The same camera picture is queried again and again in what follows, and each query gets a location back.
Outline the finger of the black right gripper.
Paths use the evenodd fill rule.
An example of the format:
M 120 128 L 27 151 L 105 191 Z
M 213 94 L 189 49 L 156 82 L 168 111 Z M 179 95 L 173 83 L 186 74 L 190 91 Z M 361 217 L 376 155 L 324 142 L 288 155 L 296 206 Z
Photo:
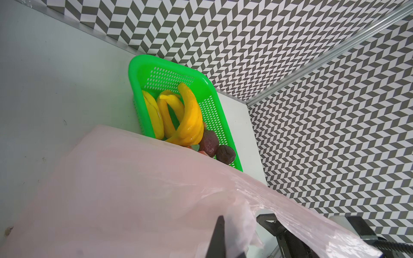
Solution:
M 277 219 L 275 214 L 257 216 L 257 222 L 277 240 L 277 246 L 269 258 L 309 258 L 310 249 L 299 238 L 290 233 Z

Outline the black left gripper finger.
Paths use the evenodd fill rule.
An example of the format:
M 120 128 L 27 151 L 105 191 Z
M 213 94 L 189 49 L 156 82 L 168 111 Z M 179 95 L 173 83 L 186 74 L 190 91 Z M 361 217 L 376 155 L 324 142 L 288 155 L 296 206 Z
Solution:
M 206 253 L 206 258 L 225 258 L 225 220 L 219 216 L 213 231 L 213 235 Z

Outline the pink plastic bag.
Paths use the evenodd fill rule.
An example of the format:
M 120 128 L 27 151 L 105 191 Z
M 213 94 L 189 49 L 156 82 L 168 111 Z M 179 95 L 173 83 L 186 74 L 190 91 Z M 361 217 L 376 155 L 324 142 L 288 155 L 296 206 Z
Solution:
M 262 182 L 194 150 L 98 126 L 43 183 L 3 258 L 204 258 L 219 217 L 227 257 L 261 245 L 272 211 L 322 258 L 381 252 Z

